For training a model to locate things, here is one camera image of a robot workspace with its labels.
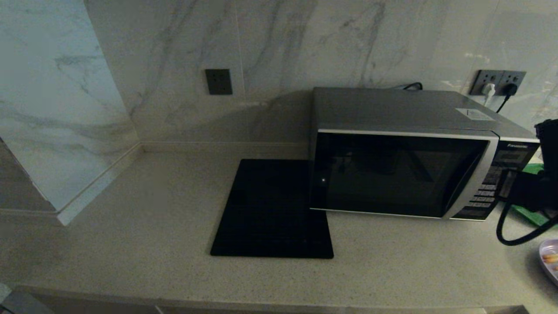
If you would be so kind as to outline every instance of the white plug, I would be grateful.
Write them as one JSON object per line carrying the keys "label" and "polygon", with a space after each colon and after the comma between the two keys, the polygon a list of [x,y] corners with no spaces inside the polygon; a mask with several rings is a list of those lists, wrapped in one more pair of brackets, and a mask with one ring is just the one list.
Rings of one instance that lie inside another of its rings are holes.
{"label": "white plug", "polygon": [[485,84],[481,92],[483,95],[486,95],[486,98],[484,99],[484,106],[486,107],[492,96],[496,94],[496,85],[493,83]]}

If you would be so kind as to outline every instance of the plate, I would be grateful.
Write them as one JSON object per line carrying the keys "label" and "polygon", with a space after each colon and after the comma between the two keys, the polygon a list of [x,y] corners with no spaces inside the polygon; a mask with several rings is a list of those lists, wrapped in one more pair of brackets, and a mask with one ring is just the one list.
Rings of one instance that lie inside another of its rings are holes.
{"label": "plate", "polygon": [[558,286],[558,270],[554,270],[554,267],[558,267],[558,262],[545,263],[542,256],[546,254],[558,254],[558,239],[545,240],[538,246],[538,259],[541,261],[542,268],[552,282]]}

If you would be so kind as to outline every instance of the panasonic logo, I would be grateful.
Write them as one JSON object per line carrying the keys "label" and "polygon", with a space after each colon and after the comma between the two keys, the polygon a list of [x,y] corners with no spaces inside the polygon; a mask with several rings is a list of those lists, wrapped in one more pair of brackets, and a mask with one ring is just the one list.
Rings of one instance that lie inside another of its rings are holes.
{"label": "panasonic logo", "polygon": [[513,148],[527,148],[527,145],[513,145],[513,144],[508,144],[508,147],[513,147]]}

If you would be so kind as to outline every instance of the microwave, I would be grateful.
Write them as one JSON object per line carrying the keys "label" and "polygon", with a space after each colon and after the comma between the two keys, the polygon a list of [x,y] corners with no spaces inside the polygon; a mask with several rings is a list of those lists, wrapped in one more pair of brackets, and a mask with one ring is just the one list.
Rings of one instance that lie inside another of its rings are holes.
{"label": "microwave", "polygon": [[540,145],[447,91],[315,88],[310,130],[311,209],[441,219],[485,220]]}

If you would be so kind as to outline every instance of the microwave control panel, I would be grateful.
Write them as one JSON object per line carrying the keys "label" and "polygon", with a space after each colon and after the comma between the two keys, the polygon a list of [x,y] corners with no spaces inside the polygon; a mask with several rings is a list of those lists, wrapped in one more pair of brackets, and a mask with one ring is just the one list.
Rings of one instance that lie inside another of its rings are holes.
{"label": "microwave control panel", "polygon": [[503,169],[523,170],[539,147],[539,143],[500,141],[483,183],[469,200],[467,206],[452,218],[486,220],[498,201],[496,186]]}

